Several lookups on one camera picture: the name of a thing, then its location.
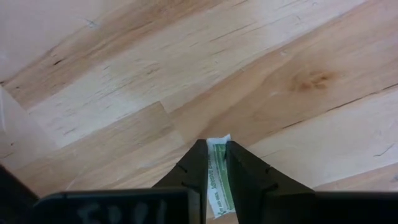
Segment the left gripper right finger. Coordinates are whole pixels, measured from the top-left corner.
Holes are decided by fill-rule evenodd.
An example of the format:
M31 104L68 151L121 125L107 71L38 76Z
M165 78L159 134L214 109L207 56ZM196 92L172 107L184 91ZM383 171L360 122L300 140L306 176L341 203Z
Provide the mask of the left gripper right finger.
M228 180L240 223L397 224L395 192L325 192L290 178L235 141Z

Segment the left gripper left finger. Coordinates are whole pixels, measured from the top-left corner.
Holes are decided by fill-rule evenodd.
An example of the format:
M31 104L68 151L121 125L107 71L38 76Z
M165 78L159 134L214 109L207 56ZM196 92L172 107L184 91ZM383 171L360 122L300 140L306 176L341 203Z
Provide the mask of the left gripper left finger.
M208 147L201 139L153 187L59 192L33 207L33 223L205 223Z

